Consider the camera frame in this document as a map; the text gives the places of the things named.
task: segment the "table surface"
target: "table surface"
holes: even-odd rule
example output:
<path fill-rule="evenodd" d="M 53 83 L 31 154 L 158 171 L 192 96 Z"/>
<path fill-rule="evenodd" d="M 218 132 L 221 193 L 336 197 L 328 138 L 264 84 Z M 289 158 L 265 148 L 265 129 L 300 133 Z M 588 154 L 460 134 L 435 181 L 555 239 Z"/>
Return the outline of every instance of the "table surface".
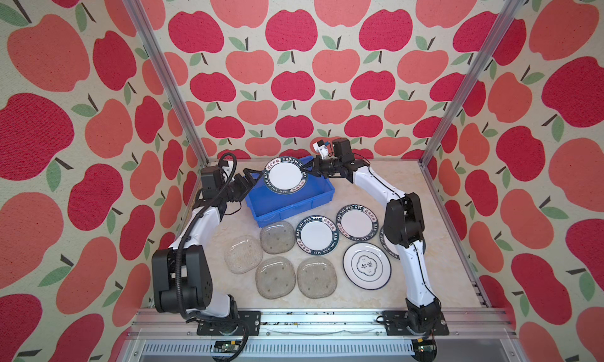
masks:
<path fill-rule="evenodd" d="M 262 170 L 264 162 L 239 162 L 238 172 L 244 168 Z M 439 297 L 444 308 L 480 307 L 472 284 L 461 263 L 459 255 L 445 227 L 428 185 L 417 162 L 372 162 L 372 168 L 390 184 L 404 192 L 416 192 L 422 201 L 423 217 L 426 224 L 424 238 L 427 242 L 425 255 L 428 277 L 432 291 Z M 361 204 L 371 209 L 382 227 L 384 209 L 367 192 L 347 180 L 331 180 L 335 188 L 333 201 L 310 211 L 286 219 L 295 228 L 309 215 L 324 215 L 335 222 L 338 211 L 349 204 Z M 238 204 L 229 204 L 227 213 L 237 210 Z M 214 290 L 231 294 L 237 300 L 239 308 L 401 308 L 406 307 L 405 276 L 400 261 L 388 256 L 392 266 L 389 282 L 379 290 L 364 290 L 353 284 L 342 265 L 344 252 L 353 242 L 340 236 L 333 252 L 323 256 L 336 268 L 338 286 L 336 291 L 326 298 L 311 299 L 302 295 L 298 286 L 288 295 L 277 299 L 263 298 L 256 290 L 255 268 L 242 274 L 231 273 L 224 260 L 224 252 L 232 245 L 232 240 L 242 235 L 260 238 L 260 227 L 252 217 L 245 201 L 242 209 L 234 215 L 225 216 L 215 231 L 206 249 L 206 258 L 210 267 Z M 381 249 L 379 235 L 368 242 Z M 298 267 L 300 262 L 310 255 L 298 245 L 281 254 L 264 252 L 263 260 L 284 256 Z"/>

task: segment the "black cable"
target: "black cable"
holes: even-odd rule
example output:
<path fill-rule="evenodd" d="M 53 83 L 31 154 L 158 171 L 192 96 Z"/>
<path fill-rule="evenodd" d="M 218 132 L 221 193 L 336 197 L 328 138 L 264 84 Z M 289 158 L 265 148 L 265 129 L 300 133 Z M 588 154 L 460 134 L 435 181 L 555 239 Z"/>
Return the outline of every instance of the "black cable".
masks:
<path fill-rule="evenodd" d="M 178 303 L 178 310 L 180 311 L 182 318 L 185 320 L 188 320 L 191 317 L 189 316 L 189 314 L 187 313 L 187 311 L 184 307 L 184 298 L 182 296 L 182 282 L 181 282 L 182 281 L 182 271 L 181 271 L 182 270 L 182 252 L 184 250 L 187 239 L 188 239 L 189 235 L 191 234 L 193 227 L 195 226 L 195 223 L 197 223 L 197 221 L 204 215 L 204 213 L 208 210 L 208 208 L 210 206 L 212 206 L 214 201 L 216 199 L 220 198 L 221 194 L 227 189 L 228 184 L 231 182 L 231 179 L 233 178 L 233 176 L 235 176 L 235 170 L 237 169 L 237 157 L 233 153 L 224 153 L 221 156 L 221 158 L 218 160 L 219 165 L 220 165 L 220 162 L 222 162 L 224 160 L 225 156 L 232 157 L 233 167 L 232 167 L 231 173 L 229 174 L 228 178 L 222 185 L 221 189 L 218 191 L 218 194 L 214 198 L 212 198 L 212 200 L 210 202 L 208 202 L 208 204 L 205 205 L 201 209 L 201 211 L 198 212 L 195 215 L 195 217 L 193 218 L 193 220 L 189 223 L 189 226 L 187 227 L 185 232 L 182 234 L 182 239 L 181 239 L 180 243 L 178 244 L 178 249 L 176 250 L 176 266 L 175 266 L 175 268 L 176 268 L 176 271 L 175 271 L 176 301 Z"/>
<path fill-rule="evenodd" d="M 225 215 L 233 215 L 233 214 L 235 214 L 236 212 L 238 212 L 239 210 L 241 210 L 241 208 L 242 208 L 242 207 L 243 207 L 243 206 L 241 205 L 241 201 L 239 201 L 239 208 L 238 208 L 237 210 L 233 211 L 232 213 L 225 214 Z"/>

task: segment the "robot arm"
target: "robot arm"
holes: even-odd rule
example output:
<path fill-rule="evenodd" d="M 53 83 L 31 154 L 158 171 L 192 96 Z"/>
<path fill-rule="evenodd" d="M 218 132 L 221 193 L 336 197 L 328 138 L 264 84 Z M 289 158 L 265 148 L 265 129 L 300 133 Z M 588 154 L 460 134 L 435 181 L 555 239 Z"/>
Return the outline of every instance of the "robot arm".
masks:
<path fill-rule="evenodd" d="M 313 146 L 319 155 L 302 169 L 317 177 L 344 177 L 385 207 L 384 233 L 396 245 L 405 274 L 407 328 L 416 335 L 429 333 L 442 313 L 423 257 L 425 225 L 419 196 L 395 188 L 377 175 L 366 160 L 356 159 L 348 139 L 339 138 L 332 143 L 334 158 L 327 158 L 327 145 L 320 140 Z"/>

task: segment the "metal bracket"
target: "metal bracket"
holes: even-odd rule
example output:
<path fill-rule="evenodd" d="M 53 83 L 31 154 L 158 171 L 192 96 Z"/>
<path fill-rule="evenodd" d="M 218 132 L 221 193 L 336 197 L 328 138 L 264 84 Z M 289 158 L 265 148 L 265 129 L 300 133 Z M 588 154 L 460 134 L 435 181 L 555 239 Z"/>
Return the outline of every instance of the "metal bracket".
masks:
<path fill-rule="evenodd" d="M 239 320 L 245 322 L 249 328 L 249 336 L 258 336 L 260 331 L 260 311 L 239 311 Z M 202 321 L 197 327 L 197 336 L 243 336 L 243 329 L 238 326 L 229 334 L 221 332 L 219 323 Z"/>
<path fill-rule="evenodd" d="M 383 311 L 383 323 L 388 336 L 422 336 L 414 335 L 407 328 L 406 315 L 407 311 Z M 434 336 L 449 336 L 449 327 L 442 313 L 436 319 L 434 325 Z"/>

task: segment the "plate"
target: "plate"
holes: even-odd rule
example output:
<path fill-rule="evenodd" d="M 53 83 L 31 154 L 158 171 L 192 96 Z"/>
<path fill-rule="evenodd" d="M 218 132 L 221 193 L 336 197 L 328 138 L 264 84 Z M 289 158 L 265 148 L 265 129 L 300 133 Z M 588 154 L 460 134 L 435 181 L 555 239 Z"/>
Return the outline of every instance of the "plate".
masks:
<path fill-rule="evenodd" d="M 390 280 L 392 269 L 386 253 L 369 243 L 351 245 L 344 253 L 344 272 L 360 288 L 377 290 Z"/>
<path fill-rule="evenodd" d="M 323 215 L 307 216 L 296 227 L 296 242 L 306 253 L 322 256 L 338 245 L 338 230 L 331 219 Z"/>
<path fill-rule="evenodd" d="M 295 193 L 302 189 L 308 179 L 308 173 L 300 170 L 303 165 L 295 157 L 276 157 L 268 162 L 262 177 L 266 186 L 275 193 Z"/>
<path fill-rule="evenodd" d="M 382 228 L 379 230 L 379 242 L 382 243 L 383 248 L 386 250 L 386 252 L 394 257 L 397 260 L 400 260 L 399 255 L 397 254 L 396 251 L 396 247 L 394 244 L 392 244 L 390 242 L 390 240 L 388 240 L 388 238 L 386 237 L 386 234 L 383 231 L 383 226 Z"/>
<path fill-rule="evenodd" d="M 378 218 L 363 205 L 348 205 L 336 215 L 336 225 L 342 235 L 352 241 L 367 241 L 378 233 Z"/>

